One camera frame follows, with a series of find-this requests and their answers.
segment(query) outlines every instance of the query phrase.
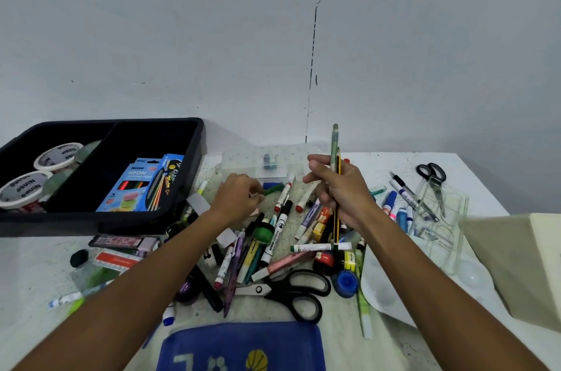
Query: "scissors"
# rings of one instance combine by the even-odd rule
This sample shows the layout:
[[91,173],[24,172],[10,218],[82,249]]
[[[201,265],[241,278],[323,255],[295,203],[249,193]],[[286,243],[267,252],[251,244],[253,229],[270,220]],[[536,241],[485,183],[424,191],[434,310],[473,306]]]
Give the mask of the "scissors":
[[444,199],[442,197],[442,182],[446,180],[446,172],[442,170],[442,167],[438,164],[429,163],[419,164],[417,166],[417,173],[427,181],[432,177],[432,190],[437,198],[440,210],[442,211],[442,216],[446,217],[446,213],[444,211]]
[[[292,278],[298,275],[313,277],[314,279],[321,281],[323,283],[323,288],[317,289],[309,285],[293,285],[291,282]],[[312,294],[320,297],[326,297],[330,292],[331,284],[329,283],[329,280],[319,272],[312,271],[310,269],[296,269],[279,281],[269,280],[264,284],[253,284],[236,288],[236,295],[263,296],[266,299],[282,303],[290,310],[292,316],[294,316],[297,321],[309,322],[311,324],[317,324],[323,314],[321,303],[318,298],[312,296]],[[294,307],[296,300],[304,300],[312,303],[315,307],[314,314],[309,318],[302,316]]]

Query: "purple pen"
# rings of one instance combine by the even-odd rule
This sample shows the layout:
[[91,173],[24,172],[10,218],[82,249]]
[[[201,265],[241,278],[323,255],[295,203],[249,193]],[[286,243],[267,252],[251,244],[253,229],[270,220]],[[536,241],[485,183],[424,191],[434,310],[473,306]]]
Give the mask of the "purple pen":
[[236,241],[236,253],[234,255],[234,263],[232,265],[232,272],[230,273],[230,279],[228,281],[228,291],[226,291],[226,300],[224,301],[224,318],[228,316],[228,311],[230,310],[230,304],[232,304],[232,299],[234,293],[236,292],[236,280],[238,279],[238,265],[240,263],[240,258],[242,256],[242,246],[243,239],[245,238],[245,232],[241,232],[238,240]]
[[318,214],[319,210],[321,210],[321,203],[318,198],[314,203],[314,205],[312,206],[312,208],[310,209],[310,211],[308,211],[308,214],[306,215],[304,220],[302,221],[302,225],[300,225],[300,228],[298,228],[298,231],[296,231],[296,233],[294,234],[294,238],[299,240],[302,237],[302,235],[304,235],[306,229],[308,229],[308,226],[310,226],[310,223],[316,218],[316,215]]

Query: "hand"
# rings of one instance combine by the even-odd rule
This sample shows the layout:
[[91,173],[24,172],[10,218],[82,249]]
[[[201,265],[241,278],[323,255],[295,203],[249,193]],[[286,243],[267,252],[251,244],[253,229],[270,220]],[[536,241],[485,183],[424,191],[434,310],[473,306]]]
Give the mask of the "hand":
[[[316,188],[320,202],[335,208],[336,200],[339,203],[340,219],[361,232],[367,223],[368,212],[379,207],[370,195],[359,168],[342,161],[341,174],[338,175],[329,168],[329,155],[310,154],[308,160],[312,172],[304,176],[304,183],[320,180],[321,183]],[[334,198],[328,194],[326,182],[330,184]]]
[[246,174],[232,173],[222,183],[214,197],[209,213],[219,219],[224,228],[233,226],[247,219],[261,203],[265,196],[263,187],[256,179]]

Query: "blue fabric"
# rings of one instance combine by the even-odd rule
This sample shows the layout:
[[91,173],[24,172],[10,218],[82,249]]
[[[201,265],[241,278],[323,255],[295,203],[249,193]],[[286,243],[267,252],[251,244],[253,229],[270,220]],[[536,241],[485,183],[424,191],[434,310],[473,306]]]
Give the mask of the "blue fabric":
[[177,331],[162,343],[157,371],[186,369],[325,371],[321,334],[317,325],[305,322],[224,323]]

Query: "black plastic tray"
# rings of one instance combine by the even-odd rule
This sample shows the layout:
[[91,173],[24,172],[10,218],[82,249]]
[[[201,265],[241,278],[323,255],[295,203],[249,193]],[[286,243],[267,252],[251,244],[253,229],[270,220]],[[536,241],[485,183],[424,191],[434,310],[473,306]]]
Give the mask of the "black plastic tray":
[[[42,152],[65,142],[102,142],[44,204],[46,213],[0,209],[0,236],[60,236],[163,233],[179,219],[205,143],[202,119],[49,121],[26,130],[0,148],[0,186],[33,171]],[[96,212],[130,163],[138,157],[183,154],[171,191],[157,211]]]

